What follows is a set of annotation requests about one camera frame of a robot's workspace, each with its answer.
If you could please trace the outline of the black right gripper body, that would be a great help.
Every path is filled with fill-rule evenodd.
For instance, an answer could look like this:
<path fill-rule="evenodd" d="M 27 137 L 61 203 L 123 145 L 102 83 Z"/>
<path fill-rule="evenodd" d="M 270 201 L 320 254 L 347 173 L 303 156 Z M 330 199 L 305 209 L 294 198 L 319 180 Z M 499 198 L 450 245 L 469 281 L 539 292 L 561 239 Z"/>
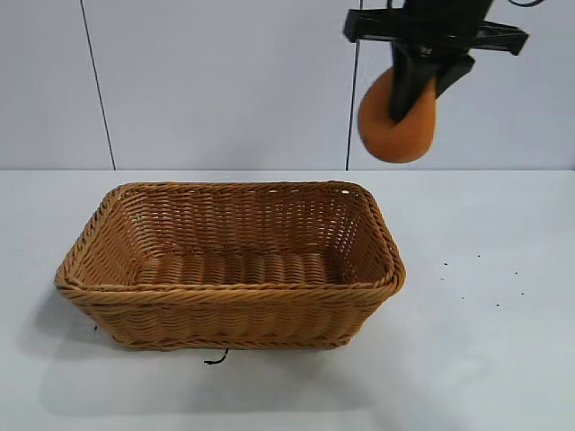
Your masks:
<path fill-rule="evenodd" d="M 516 26 L 486 19 L 491 0 L 405 1 L 401 7 L 350 9 L 344 36 L 351 42 L 404 43 L 434 52 L 485 49 L 518 55 L 529 35 Z"/>

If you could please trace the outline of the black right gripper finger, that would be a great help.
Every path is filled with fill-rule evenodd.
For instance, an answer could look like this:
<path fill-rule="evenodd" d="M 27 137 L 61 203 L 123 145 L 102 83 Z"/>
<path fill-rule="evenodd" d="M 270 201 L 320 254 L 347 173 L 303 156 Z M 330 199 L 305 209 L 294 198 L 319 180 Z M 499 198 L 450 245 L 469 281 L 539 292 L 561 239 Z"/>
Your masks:
<path fill-rule="evenodd" d="M 393 79 L 390 116 L 399 123 L 419 99 L 426 84 L 436 76 L 438 63 L 420 45 L 393 42 L 391 47 Z"/>
<path fill-rule="evenodd" d="M 436 75 L 436 95 L 441 96 L 449 87 L 469 74 L 473 69 L 475 60 L 469 54 L 451 57 L 442 63 Z"/>

